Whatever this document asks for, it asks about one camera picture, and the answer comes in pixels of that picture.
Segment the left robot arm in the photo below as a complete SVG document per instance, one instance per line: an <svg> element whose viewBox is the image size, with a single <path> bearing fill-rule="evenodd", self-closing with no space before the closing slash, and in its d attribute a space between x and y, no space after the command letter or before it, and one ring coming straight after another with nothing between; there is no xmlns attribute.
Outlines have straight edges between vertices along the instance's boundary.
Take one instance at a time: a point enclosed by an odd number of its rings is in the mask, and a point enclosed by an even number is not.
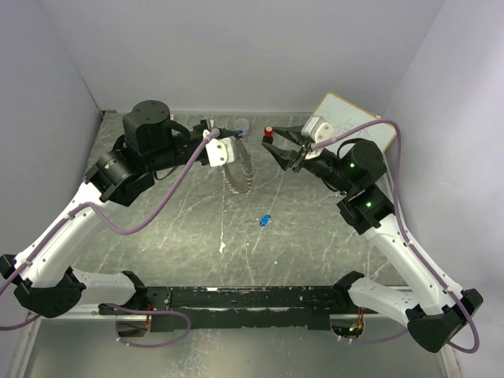
<svg viewBox="0 0 504 378"><path fill-rule="evenodd" d="M212 167L234 162L242 136L215 128L208 120L187 129L171 118L165 103L156 100L135 105L124 116L123 128L111 151L90 167L51 226L24 251L1 257L1 274L7 284L15 284L17 301L41 317L59 317L85 305L114 304L130 314L143 311L146 286L133 272L101 274L73 268L83 245L104 227L119 235L144 229L196 161ZM113 217L156 184L158 172L175 167L183 170L147 219L129 229L113 224Z"/></svg>

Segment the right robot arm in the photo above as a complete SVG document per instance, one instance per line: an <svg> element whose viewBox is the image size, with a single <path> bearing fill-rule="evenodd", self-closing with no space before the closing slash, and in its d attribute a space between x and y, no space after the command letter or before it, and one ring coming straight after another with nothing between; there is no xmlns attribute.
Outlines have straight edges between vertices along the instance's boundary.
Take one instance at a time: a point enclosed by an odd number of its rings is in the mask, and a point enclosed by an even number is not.
<svg viewBox="0 0 504 378"><path fill-rule="evenodd" d="M482 295L454 282L407 231L398 192L388 198L376 184L387 172L381 149L368 139L342 135L338 140L349 148L345 154L326 150L323 139L311 138L300 127L267 126L261 141L282 170L305 169L329 190L339 192L342 218L381 251L411 290L407 295L350 272L335 285L335 307L343 313L370 309L388 317L405 326L431 353L451 345L453 337L469 326L474 344L465 352L476 352L480 338L473 315L484 302Z"/></svg>

